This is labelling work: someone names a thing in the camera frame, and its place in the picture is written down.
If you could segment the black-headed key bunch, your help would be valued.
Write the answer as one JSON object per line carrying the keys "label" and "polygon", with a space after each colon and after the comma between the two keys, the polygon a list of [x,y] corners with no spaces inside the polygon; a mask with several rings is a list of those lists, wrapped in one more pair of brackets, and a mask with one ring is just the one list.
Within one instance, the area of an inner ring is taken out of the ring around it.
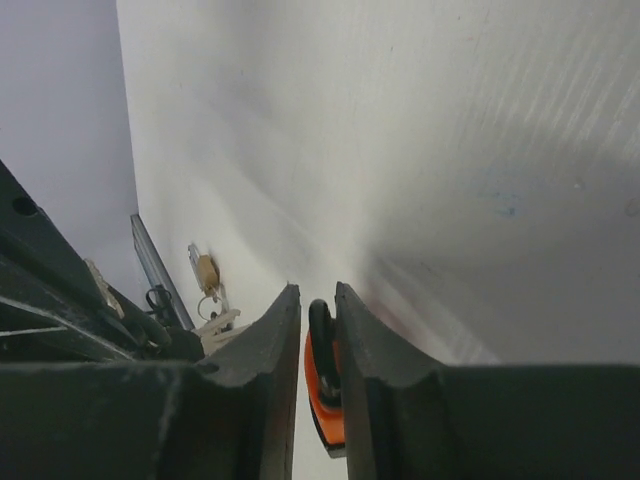
{"label": "black-headed key bunch", "polygon": [[[219,303],[220,312],[217,313],[213,310],[206,318],[202,312],[202,306],[206,302]],[[241,311],[230,308],[225,298],[220,298],[217,295],[204,296],[197,304],[197,313],[204,324],[196,327],[194,332],[199,338],[206,356],[229,344],[240,333],[235,330],[235,320],[241,315]]]}

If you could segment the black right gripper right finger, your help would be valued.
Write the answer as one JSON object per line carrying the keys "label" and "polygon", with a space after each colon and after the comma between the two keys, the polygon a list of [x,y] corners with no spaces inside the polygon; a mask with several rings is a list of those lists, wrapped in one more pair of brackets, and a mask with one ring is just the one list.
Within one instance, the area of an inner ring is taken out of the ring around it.
{"label": "black right gripper right finger", "polygon": [[335,303],[350,478],[638,477],[637,367],[448,366]]}

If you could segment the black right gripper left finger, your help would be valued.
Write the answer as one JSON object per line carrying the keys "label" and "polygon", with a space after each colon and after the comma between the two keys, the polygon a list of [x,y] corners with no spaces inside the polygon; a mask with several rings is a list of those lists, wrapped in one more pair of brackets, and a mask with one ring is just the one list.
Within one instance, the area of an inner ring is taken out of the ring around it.
{"label": "black right gripper left finger", "polygon": [[5,479],[288,479],[300,292],[195,364],[28,363],[1,369]]}

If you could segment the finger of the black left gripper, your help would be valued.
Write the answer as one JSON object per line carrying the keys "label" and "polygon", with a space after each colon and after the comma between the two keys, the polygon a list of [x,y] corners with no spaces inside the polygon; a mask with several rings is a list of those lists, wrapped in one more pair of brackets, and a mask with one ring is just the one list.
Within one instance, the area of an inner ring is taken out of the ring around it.
{"label": "finger of the black left gripper", "polygon": [[146,312],[68,243],[7,167],[1,169],[4,362],[204,358],[168,294]]}

